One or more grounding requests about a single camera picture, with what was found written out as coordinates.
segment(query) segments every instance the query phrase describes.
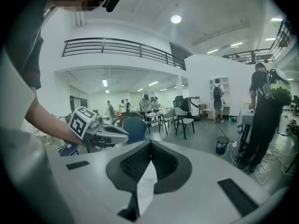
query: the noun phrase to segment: white ceiling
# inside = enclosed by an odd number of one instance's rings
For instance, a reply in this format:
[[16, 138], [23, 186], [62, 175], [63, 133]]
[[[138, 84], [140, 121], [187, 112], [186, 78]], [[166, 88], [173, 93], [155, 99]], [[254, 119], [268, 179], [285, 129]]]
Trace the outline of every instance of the white ceiling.
[[[60, 77], [71, 80], [71, 85], [81, 88], [88, 93], [110, 93], [159, 91], [173, 89], [177, 77], [170, 73], [157, 72], [147, 69], [123, 68], [117, 66], [100, 66], [92, 69], [70, 70], [59, 73]], [[104, 87], [102, 80], [107, 80], [108, 87]], [[182, 84], [188, 85], [187, 79], [182, 78]]]
[[[175, 14], [182, 17], [179, 24], [170, 21]], [[84, 14], [86, 24], [110, 19], [150, 28], [170, 41], [179, 35], [198, 54], [219, 49], [214, 56], [252, 50], [256, 36], [259, 41], [275, 37], [280, 24], [269, 22], [274, 16], [283, 14], [271, 0], [120, 0], [112, 13], [95, 9]], [[230, 47], [238, 42], [243, 45]], [[255, 48], [271, 46], [258, 43]]]

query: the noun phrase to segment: black metal railing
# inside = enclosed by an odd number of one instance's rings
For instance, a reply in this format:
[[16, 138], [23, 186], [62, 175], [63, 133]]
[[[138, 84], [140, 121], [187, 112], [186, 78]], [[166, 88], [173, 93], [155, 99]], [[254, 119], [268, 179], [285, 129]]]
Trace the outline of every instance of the black metal railing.
[[295, 35], [295, 31], [290, 22], [284, 19], [280, 24], [276, 39], [269, 49], [256, 49], [233, 53], [224, 55], [223, 58], [239, 61], [247, 65], [256, 64], [257, 62], [271, 63], [288, 47]]
[[62, 57], [89, 53], [138, 56], [186, 70], [184, 60], [172, 54], [138, 42], [115, 38], [89, 37], [67, 40]]

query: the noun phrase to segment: ceiling light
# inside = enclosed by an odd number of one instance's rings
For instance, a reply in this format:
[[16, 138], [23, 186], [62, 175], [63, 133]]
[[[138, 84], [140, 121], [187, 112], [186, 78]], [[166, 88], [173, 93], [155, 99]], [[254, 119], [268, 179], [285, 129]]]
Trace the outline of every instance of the ceiling light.
[[211, 50], [211, 51], [207, 52], [207, 54], [210, 54], [210, 53], [212, 53], [212, 52], [214, 52], [214, 51], [218, 51], [218, 49], [216, 49], [216, 50]]
[[174, 24], [180, 23], [182, 21], [182, 18], [179, 15], [174, 15], [171, 18], [171, 22]]
[[230, 45], [231, 47], [235, 47], [235, 46], [237, 46], [237, 45], [242, 45], [243, 44], [243, 42], [239, 42], [239, 43], [236, 43], [236, 44], [232, 44], [232, 45]]
[[157, 84], [157, 83], [159, 83], [159, 82], [155, 81], [154, 83], [149, 84], [149, 86], [152, 86], [152, 85]]
[[271, 21], [282, 21], [282, 18], [272, 18]]
[[107, 80], [102, 80], [103, 81], [103, 85], [105, 86], [105, 87], [107, 87], [108, 86], [108, 84], [107, 84]]

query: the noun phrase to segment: person wearing backpack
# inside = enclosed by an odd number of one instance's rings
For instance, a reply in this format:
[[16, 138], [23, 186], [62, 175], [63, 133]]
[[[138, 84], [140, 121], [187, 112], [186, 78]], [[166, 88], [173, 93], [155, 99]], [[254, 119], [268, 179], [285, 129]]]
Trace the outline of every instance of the person wearing backpack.
[[262, 63], [256, 64], [256, 71], [251, 78], [250, 96], [252, 102], [249, 109], [255, 109], [250, 140], [237, 163], [241, 170], [249, 165], [249, 172], [253, 173], [268, 150], [279, 125], [283, 106], [291, 103], [292, 96], [286, 75], [277, 69], [268, 71]]
[[220, 84], [220, 80], [215, 79], [215, 85], [213, 86], [213, 96], [214, 96], [214, 109], [216, 110], [215, 122], [218, 122], [218, 115], [220, 115], [220, 123], [223, 123], [223, 95], [224, 95], [224, 87]]
[[107, 109], [106, 109], [106, 115], [108, 114], [108, 117], [110, 119], [110, 122], [112, 124], [113, 120], [115, 119], [115, 113], [114, 113], [114, 108], [110, 104], [110, 101], [107, 101]]

